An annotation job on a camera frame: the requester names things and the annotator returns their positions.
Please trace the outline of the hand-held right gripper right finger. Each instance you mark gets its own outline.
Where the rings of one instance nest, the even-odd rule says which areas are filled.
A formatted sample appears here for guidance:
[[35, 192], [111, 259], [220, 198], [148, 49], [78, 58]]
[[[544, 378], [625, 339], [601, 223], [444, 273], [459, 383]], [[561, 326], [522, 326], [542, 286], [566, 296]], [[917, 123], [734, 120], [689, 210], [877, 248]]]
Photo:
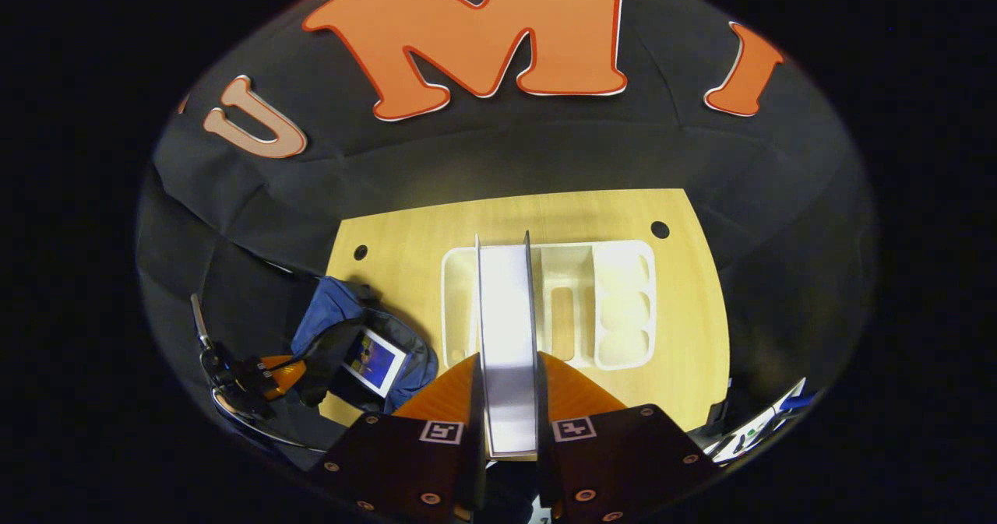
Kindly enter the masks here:
[[655, 404], [627, 407], [538, 353], [537, 487], [555, 523], [639, 523], [722, 470]]

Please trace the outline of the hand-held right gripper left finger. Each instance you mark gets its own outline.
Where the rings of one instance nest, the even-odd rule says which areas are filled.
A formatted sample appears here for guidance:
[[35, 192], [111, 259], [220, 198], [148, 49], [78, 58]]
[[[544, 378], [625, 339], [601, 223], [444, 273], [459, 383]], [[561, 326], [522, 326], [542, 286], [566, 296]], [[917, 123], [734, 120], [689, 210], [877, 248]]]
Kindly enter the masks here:
[[487, 490], [484, 378], [474, 354], [395, 413], [363, 413], [308, 471], [388, 523], [470, 523]]

